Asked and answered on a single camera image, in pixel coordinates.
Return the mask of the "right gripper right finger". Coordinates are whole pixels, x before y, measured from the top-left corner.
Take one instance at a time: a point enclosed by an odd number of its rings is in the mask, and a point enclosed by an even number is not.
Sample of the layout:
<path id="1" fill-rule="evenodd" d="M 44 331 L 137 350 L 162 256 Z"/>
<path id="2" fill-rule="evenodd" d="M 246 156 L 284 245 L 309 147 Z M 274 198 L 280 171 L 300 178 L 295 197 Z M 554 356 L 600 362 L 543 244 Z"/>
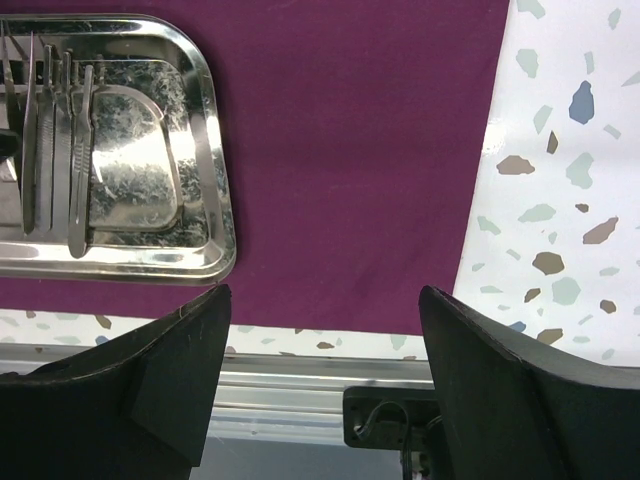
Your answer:
<path id="1" fill-rule="evenodd" d="M 419 312 L 456 478 L 638 478 L 638 369 L 565 353 L 435 287 Z"/>

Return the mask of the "purple cloth wrap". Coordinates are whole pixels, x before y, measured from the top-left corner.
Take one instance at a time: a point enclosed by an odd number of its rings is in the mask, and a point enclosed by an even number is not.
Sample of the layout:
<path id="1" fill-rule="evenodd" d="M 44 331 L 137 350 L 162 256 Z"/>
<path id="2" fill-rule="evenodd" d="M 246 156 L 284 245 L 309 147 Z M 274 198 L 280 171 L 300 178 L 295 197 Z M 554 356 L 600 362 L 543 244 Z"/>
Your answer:
<path id="1" fill-rule="evenodd" d="M 141 13 L 210 66 L 238 253 L 239 325 L 420 332 L 455 283 L 505 1 L 5 1 Z"/>

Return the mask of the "steel tweezers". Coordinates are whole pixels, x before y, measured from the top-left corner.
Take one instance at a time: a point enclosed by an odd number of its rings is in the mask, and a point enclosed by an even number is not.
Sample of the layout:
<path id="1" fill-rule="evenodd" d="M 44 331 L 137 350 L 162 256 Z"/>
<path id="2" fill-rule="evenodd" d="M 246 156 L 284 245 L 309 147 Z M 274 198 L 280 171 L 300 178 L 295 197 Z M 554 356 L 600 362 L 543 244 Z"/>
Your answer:
<path id="1" fill-rule="evenodd" d="M 22 226 L 25 235 L 35 228 L 35 170 L 37 150 L 37 88 L 36 88 L 35 35 L 30 34 L 29 71 L 27 80 L 27 98 L 24 110 L 22 135 L 22 176 L 21 208 Z"/>
<path id="2" fill-rule="evenodd" d="M 44 45 L 43 84 L 38 105 L 38 166 L 39 170 L 39 229 L 48 232 L 52 228 L 54 197 L 54 147 L 56 94 L 53 85 L 53 46 Z"/>

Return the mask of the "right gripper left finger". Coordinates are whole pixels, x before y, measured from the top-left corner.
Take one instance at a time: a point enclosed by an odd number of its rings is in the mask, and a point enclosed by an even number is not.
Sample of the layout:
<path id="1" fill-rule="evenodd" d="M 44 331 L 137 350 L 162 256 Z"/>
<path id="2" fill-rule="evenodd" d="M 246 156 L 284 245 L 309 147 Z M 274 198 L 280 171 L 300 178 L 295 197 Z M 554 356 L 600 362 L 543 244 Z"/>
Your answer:
<path id="1" fill-rule="evenodd" d="M 220 285 L 99 346 L 2 375 L 2 478 L 189 478 L 230 323 Z"/>

